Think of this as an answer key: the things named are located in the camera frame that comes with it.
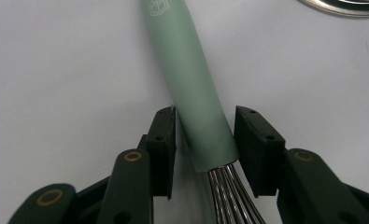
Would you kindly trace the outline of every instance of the whisk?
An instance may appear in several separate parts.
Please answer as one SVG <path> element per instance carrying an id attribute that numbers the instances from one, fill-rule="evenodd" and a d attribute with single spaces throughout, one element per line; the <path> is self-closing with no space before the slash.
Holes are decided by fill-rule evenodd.
<path id="1" fill-rule="evenodd" d="M 264 223 L 232 165 L 238 151 L 184 0 L 141 5 L 195 170 L 208 173 L 217 223 Z"/>

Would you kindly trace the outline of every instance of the mint green handle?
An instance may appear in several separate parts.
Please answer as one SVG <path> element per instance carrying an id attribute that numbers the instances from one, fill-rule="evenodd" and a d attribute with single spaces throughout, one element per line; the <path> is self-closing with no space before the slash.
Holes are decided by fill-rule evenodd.
<path id="1" fill-rule="evenodd" d="M 236 161 L 234 138 L 185 2 L 141 0 L 141 3 L 196 171 Z"/>

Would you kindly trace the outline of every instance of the white table surface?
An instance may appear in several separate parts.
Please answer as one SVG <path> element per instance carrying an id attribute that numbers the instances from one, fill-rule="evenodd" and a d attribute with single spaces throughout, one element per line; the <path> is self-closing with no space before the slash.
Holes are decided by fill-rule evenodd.
<path id="1" fill-rule="evenodd" d="M 236 105 L 258 110 L 287 148 L 369 192 L 369 20 L 294 0 L 187 4 L 230 125 Z M 0 223 L 41 187 L 108 176 L 172 103 L 138 0 L 0 1 Z M 155 223 L 212 223 L 206 175 L 181 139 Z M 275 197 L 255 203 L 281 223 Z"/>

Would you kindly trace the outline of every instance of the metal bowl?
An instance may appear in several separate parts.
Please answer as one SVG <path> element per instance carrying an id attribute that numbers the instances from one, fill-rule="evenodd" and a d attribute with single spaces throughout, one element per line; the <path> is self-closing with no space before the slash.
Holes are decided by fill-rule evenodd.
<path id="1" fill-rule="evenodd" d="M 324 12 L 345 17 L 369 17 L 369 0 L 299 0 Z"/>

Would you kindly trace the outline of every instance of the whisk wire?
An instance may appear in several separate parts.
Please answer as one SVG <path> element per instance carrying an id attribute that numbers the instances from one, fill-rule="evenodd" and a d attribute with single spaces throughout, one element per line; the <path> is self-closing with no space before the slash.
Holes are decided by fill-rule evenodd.
<path id="1" fill-rule="evenodd" d="M 232 164 L 207 174 L 218 224 L 265 224 Z"/>

